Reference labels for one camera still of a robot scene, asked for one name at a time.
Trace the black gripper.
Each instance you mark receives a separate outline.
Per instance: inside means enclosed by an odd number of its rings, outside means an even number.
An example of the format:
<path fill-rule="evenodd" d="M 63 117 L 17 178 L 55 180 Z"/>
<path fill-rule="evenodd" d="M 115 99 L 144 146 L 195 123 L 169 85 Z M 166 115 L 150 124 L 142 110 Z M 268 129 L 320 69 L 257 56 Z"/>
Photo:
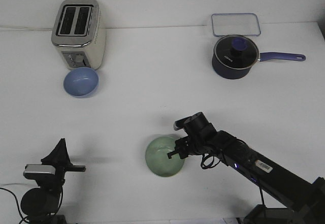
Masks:
<path fill-rule="evenodd" d="M 216 155 L 217 149 L 211 143 L 217 131 L 214 126 L 207 120 L 203 112 L 198 112 L 192 117 L 190 128 L 184 130 L 186 137 L 175 141 L 175 149 L 167 153 L 168 158 L 179 155 L 181 159 L 187 158 L 189 155 Z"/>
<path fill-rule="evenodd" d="M 73 165 L 70 161 L 67 151 L 66 140 L 61 138 L 55 148 L 48 156 L 41 159 L 43 165 L 61 166 L 57 167 L 55 176 L 58 181 L 63 181 L 66 172 L 85 172 L 86 167 L 82 165 Z"/>

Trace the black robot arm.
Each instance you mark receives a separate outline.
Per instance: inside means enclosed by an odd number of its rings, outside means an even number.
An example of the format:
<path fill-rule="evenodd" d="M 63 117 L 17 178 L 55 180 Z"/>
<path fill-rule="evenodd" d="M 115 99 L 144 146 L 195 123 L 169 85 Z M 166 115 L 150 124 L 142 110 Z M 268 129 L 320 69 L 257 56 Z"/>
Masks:
<path fill-rule="evenodd" d="M 61 138 L 40 164 L 27 164 L 23 176 L 38 185 L 27 191 L 20 202 L 28 223 L 66 223 L 58 214 L 63 201 L 63 185 L 67 172 L 85 172 L 86 167 L 73 165 L 67 151 L 66 140 Z"/>
<path fill-rule="evenodd" d="M 324 178 L 307 182 L 244 141 L 217 131 L 202 112 L 175 121 L 174 129 L 183 129 L 187 136 L 176 140 L 168 158 L 175 154 L 181 159 L 200 155 L 202 169 L 210 169 L 217 163 L 205 164 L 205 160 L 217 157 L 258 186 L 261 193 L 268 193 L 284 205 L 268 208 L 261 203 L 244 217 L 244 223 L 324 223 Z"/>

